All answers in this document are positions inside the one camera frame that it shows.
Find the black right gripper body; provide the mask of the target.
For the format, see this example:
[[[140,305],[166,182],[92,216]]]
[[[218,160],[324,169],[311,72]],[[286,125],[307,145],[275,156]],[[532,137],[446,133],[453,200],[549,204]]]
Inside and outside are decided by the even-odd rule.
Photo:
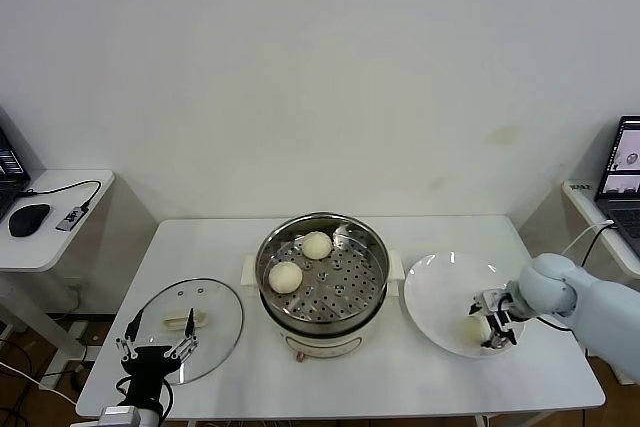
[[[516,321],[508,310],[511,306],[511,300],[512,298],[510,296],[502,296],[497,301],[494,313],[492,314],[492,328],[495,331],[509,331],[516,325]]]

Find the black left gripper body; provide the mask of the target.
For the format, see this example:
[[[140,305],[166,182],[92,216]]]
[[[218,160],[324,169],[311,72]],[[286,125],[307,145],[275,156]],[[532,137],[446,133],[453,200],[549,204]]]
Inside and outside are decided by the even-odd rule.
[[[137,347],[135,359],[121,360],[121,366],[129,381],[121,405],[162,407],[161,392],[166,388],[169,406],[172,406],[174,395],[167,378],[177,371],[177,359],[164,357],[170,348],[162,345]]]

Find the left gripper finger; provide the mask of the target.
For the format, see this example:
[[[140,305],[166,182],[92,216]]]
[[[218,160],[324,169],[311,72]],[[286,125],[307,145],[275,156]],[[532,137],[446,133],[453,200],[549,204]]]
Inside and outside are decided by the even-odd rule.
[[[127,324],[124,335],[115,339],[116,347],[122,360],[130,360],[137,357],[136,340],[143,314],[144,310],[140,309]]]
[[[196,316],[194,309],[191,308],[186,317],[166,317],[163,319],[163,325],[168,330],[176,331],[179,327],[183,327],[183,338],[174,346],[172,346],[165,354],[165,358],[188,358],[198,346],[198,339],[195,334]]]

